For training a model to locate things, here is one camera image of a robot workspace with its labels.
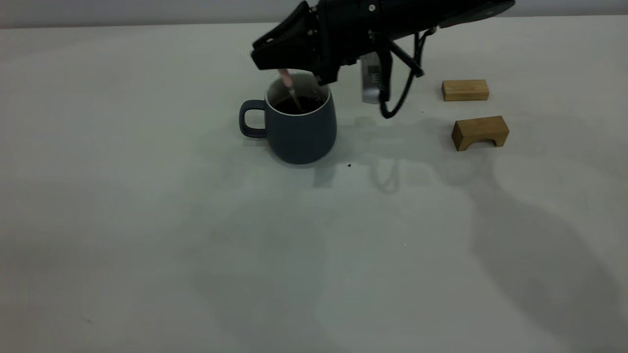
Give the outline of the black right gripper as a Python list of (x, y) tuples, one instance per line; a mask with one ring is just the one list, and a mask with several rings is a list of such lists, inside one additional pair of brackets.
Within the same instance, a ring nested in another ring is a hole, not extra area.
[(371, 37), (384, 33), (392, 3), (321, 0), (316, 15), (301, 1), (278, 26), (253, 43), (253, 62), (260, 70), (305, 70), (321, 86), (334, 83), (340, 66), (377, 50)]

